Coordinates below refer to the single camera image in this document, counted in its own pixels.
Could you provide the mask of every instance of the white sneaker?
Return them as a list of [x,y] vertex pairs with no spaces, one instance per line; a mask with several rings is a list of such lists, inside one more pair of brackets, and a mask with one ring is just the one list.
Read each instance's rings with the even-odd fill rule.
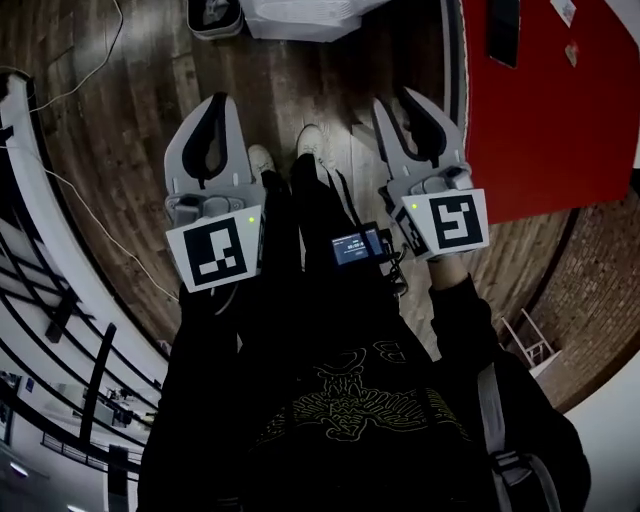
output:
[[306,153],[311,153],[316,158],[316,164],[320,164],[320,166],[316,165],[318,169],[324,169],[324,136],[315,124],[305,126],[298,137],[298,156]]
[[256,180],[260,179],[260,175],[264,171],[274,171],[276,170],[276,166],[273,163],[273,158],[271,158],[271,154],[267,151],[264,146],[259,144],[254,144],[247,151],[249,155],[249,164],[251,165],[251,173]]

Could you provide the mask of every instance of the wooden floor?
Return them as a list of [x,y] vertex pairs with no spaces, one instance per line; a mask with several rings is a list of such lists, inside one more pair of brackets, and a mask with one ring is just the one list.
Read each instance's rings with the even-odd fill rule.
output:
[[[394,0],[364,27],[326,45],[258,41],[248,34],[218,43],[191,37],[182,0],[121,0],[125,25],[107,66],[78,94],[42,111],[55,171],[75,183],[111,234],[135,252],[165,287],[178,278],[167,252],[163,158],[167,144],[203,99],[230,93],[248,145],[261,143],[286,174],[298,133],[317,123],[329,143],[329,167],[348,180],[359,214],[388,224],[377,197],[387,172],[349,127],[370,123],[374,95],[407,85],[443,101],[438,2]],[[117,14],[109,0],[4,0],[0,64],[33,75],[39,104],[73,88],[105,55]],[[81,231],[100,265],[143,325],[172,341],[175,303],[158,292],[110,243],[72,194]],[[492,246],[468,255],[480,293],[499,318],[512,318],[547,267],[566,214],[494,226]],[[402,309],[431,350],[429,279],[407,263],[410,292]]]

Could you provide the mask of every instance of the white cable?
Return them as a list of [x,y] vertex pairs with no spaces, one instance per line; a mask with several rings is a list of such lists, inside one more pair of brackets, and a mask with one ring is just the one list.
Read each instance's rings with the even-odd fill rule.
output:
[[80,200],[80,202],[82,203],[82,206],[84,206],[86,208],[86,210],[89,212],[89,215],[91,216],[91,218],[96,222],[96,224],[98,224],[98,226],[100,226],[100,229],[102,230],[102,232],[105,234],[105,236],[111,240],[116,247],[118,247],[118,249],[120,249],[123,253],[125,253],[127,256],[129,256],[131,259],[133,259],[133,261],[135,261],[140,268],[142,269],[142,271],[146,274],[146,276],[149,278],[149,280],[151,281],[151,283],[153,283],[153,285],[160,290],[162,293],[164,293],[165,295],[167,295],[168,297],[170,297],[171,299],[173,299],[176,302],[178,301],[178,298],[173,295],[171,292],[168,292],[167,290],[165,290],[162,286],[160,286],[156,280],[153,278],[153,276],[149,273],[149,271],[144,267],[144,265],[142,264],[142,262],[138,259],[137,256],[135,256],[133,253],[129,252],[126,248],[124,248],[120,242],[118,242],[115,238],[113,238],[111,236],[111,234],[107,231],[107,228],[104,227],[104,225],[102,224],[102,222],[100,222],[98,220],[98,218],[94,215],[94,213],[91,211],[91,208],[89,208],[89,205],[85,202],[84,199],[82,199],[82,196],[80,195],[80,193],[78,192],[78,189],[76,189],[75,185],[73,183],[71,183],[70,181],[67,181],[66,179],[64,179],[62,176],[59,176],[58,174],[56,174],[53,171],[50,171],[49,169],[45,168],[45,166],[42,164],[40,158],[34,154],[32,151],[26,149],[26,148],[21,148],[19,146],[1,146],[0,148],[4,148],[6,150],[11,150],[11,149],[19,149],[20,151],[24,151],[25,153],[28,153],[29,155],[31,155],[33,158],[35,158],[35,160],[38,162],[38,164],[40,165],[40,167],[42,167],[42,170],[44,172],[46,172],[47,174],[51,174],[51,176],[54,176],[56,179],[60,180],[62,183],[64,183],[65,185],[69,186],[71,188],[71,190],[73,190],[73,192],[76,194],[76,196],[78,197],[78,199]]
[[[105,28],[105,50],[106,54],[104,57],[104,60],[100,63],[100,65],[98,67],[96,67],[93,71],[91,71],[87,76],[85,76],[80,83],[74,87],[72,90],[65,92],[63,94],[60,94],[59,96],[54,97],[51,101],[49,101],[48,103],[42,105],[41,107],[37,107],[34,108],[32,110],[29,111],[29,113],[33,113],[33,112],[38,112],[40,110],[43,110],[47,107],[49,107],[50,105],[52,105],[53,103],[55,103],[56,101],[62,99],[62,98],[66,98],[67,96],[71,96],[72,94],[75,94],[76,92],[78,92],[78,90],[93,76],[95,75],[98,71],[100,71],[109,61],[109,58],[111,57],[111,54],[113,53],[113,49],[115,48],[116,42],[118,41],[118,37],[120,36],[120,33],[122,32],[122,27],[124,26],[124,15],[122,14],[122,9],[120,9],[120,5],[118,4],[118,0],[113,0],[113,4],[115,5],[116,9],[118,10],[118,15],[120,17],[120,21],[118,22],[118,30],[116,32],[116,36],[113,38],[113,42],[111,43],[111,45],[109,46],[108,50],[107,50],[107,33],[106,33],[106,28]],[[14,66],[6,66],[6,65],[0,65],[0,69],[10,69],[12,71],[18,71],[19,73],[22,73],[26,76],[28,76],[29,78],[31,78],[31,75],[29,75],[29,73],[27,73],[26,71],[14,67]],[[113,244],[115,244],[116,247],[118,247],[123,253],[125,253],[127,256],[129,256],[130,258],[132,258],[142,269],[142,271],[146,274],[146,276],[149,278],[149,280],[151,281],[151,283],[153,283],[153,285],[160,290],[162,293],[164,293],[165,295],[167,295],[168,297],[170,297],[172,300],[178,302],[178,298],[173,295],[172,293],[168,292],[167,290],[165,290],[162,286],[160,286],[156,280],[153,278],[153,276],[149,273],[149,271],[144,267],[144,265],[142,264],[142,262],[138,259],[137,256],[135,256],[133,253],[131,253],[130,251],[128,251],[125,247],[122,246],[122,244],[120,244],[120,242],[118,242],[115,238],[113,238],[111,236],[111,234],[107,231],[107,229],[104,227],[104,225],[98,220],[98,218],[94,215],[93,211],[91,211],[91,208],[89,208],[89,205],[85,202],[85,200],[82,198],[82,196],[80,195],[80,193],[78,192],[78,190],[76,189],[75,185],[69,181],[67,181],[66,179],[64,179],[62,176],[57,175],[55,172],[50,171],[49,169],[45,168],[45,166],[42,164],[42,161],[40,160],[40,158],[35,155],[34,153],[32,153],[30,150],[25,149],[25,148],[21,148],[18,146],[0,146],[0,148],[5,148],[7,150],[10,149],[19,149],[21,151],[24,151],[25,153],[30,154],[33,158],[35,158],[35,160],[38,162],[38,164],[42,167],[42,170],[44,172],[46,172],[47,174],[50,174],[52,176],[54,176],[56,179],[62,181],[65,185],[67,185],[68,187],[71,188],[71,190],[73,190],[73,192],[75,193],[75,195],[77,196],[78,200],[82,203],[82,206],[85,207],[85,209],[87,210],[87,212],[89,212],[89,215],[91,216],[91,218],[96,222],[96,224],[98,224],[98,226],[100,227],[100,229],[102,230],[102,232],[105,234],[105,236],[111,240],[111,242],[113,242]]]
[[116,32],[116,37],[113,38],[113,42],[111,43],[111,46],[109,47],[109,51],[105,55],[104,60],[102,61],[102,63],[97,68],[95,68],[91,73],[89,73],[87,76],[85,76],[80,81],[80,83],[78,85],[76,85],[73,89],[71,89],[69,92],[65,92],[63,94],[60,94],[59,96],[56,96],[51,101],[49,101],[48,103],[45,103],[41,107],[37,107],[37,108],[34,108],[34,109],[30,110],[29,113],[38,112],[39,110],[43,110],[43,109],[47,108],[49,105],[51,105],[52,103],[54,103],[54,102],[56,102],[56,101],[58,101],[58,100],[60,100],[62,98],[66,98],[67,96],[71,96],[72,94],[75,94],[76,92],[78,92],[80,87],[82,87],[87,82],[87,80],[89,80],[93,75],[95,75],[98,71],[100,71],[103,67],[106,66],[107,62],[109,62],[109,58],[111,57],[111,54],[113,53],[113,49],[116,46],[116,42],[118,41],[118,37],[120,36],[120,32],[122,32],[122,27],[124,26],[124,15],[122,14],[122,9],[120,9],[120,5],[118,4],[118,0],[113,0],[113,4],[116,6],[116,9],[118,9],[118,15],[120,16],[120,22],[118,23],[118,31]]

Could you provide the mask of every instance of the red panel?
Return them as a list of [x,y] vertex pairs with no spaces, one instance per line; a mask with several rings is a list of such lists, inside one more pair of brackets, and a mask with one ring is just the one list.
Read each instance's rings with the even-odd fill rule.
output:
[[[621,199],[640,122],[638,47],[604,0],[521,0],[518,68],[487,56],[486,0],[462,0],[470,73],[468,158],[491,223]],[[575,41],[578,65],[565,47]]]

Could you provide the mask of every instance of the backpack strap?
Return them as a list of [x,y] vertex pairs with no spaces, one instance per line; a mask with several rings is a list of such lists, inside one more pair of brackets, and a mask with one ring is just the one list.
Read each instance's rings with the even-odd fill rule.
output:
[[512,512],[508,487],[522,482],[532,473],[535,473],[540,480],[549,512],[561,512],[553,479],[540,458],[533,454],[521,454],[514,450],[506,450],[506,427],[495,363],[491,363],[478,374],[478,398],[482,414],[484,441],[487,453],[493,462],[491,471],[500,512]]

